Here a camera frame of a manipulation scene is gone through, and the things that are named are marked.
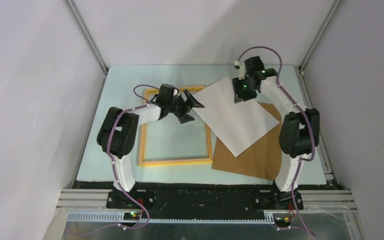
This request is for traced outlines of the orange flower photo print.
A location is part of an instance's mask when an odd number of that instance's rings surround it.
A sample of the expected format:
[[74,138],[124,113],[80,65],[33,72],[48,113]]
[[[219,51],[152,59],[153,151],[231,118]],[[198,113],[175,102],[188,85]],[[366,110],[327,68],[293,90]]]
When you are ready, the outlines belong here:
[[204,105],[195,112],[237,157],[280,122],[255,100],[234,103],[234,96],[228,77],[193,95]]

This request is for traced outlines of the brown cardboard backing board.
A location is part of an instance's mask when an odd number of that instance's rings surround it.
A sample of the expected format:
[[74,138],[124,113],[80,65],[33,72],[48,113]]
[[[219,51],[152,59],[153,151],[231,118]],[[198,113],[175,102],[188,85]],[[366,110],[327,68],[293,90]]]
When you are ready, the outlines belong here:
[[281,128],[281,124],[278,123],[237,157],[217,138],[211,168],[273,181],[281,168],[282,151],[279,144]]

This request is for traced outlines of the yellow wooden picture frame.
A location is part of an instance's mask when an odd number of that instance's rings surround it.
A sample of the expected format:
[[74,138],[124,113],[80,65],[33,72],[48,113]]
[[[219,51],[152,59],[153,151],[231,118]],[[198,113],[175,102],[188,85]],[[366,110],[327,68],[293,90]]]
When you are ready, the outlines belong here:
[[192,110],[194,120],[180,124],[170,114],[140,127],[137,164],[140,167],[213,162],[211,130]]

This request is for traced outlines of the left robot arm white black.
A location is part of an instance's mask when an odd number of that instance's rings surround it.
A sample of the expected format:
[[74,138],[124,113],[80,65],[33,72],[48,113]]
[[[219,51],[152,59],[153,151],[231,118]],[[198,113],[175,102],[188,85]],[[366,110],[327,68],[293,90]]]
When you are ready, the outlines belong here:
[[108,109],[96,141],[111,160],[114,187],[122,191],[118,201],[125,208],[133,208],[138,194],[131,189],[136,184],[132,173],[130,153],[135,145],[138,127],[159,121],[173,114],[180,124],[194,121],[192,109],[204,108],[188,89],[179,90],[171,84],[162,84],[151,98],[131,108],[112,106]]

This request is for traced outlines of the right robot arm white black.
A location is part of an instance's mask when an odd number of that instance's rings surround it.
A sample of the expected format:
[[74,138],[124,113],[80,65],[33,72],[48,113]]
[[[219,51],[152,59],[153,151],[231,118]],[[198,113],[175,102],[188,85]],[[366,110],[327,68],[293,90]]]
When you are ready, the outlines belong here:
[[284,209],[297,197],[298,178],[304,162],[314,159],[319,144],[320,113],[295,100],[280,81],[280,71],[265,68],[259,56],[236,60],[238,77],[232,80],[234,103],[265,95],[281,114],[278,137],[282,151],[280,171],[271,187],[271,204]]

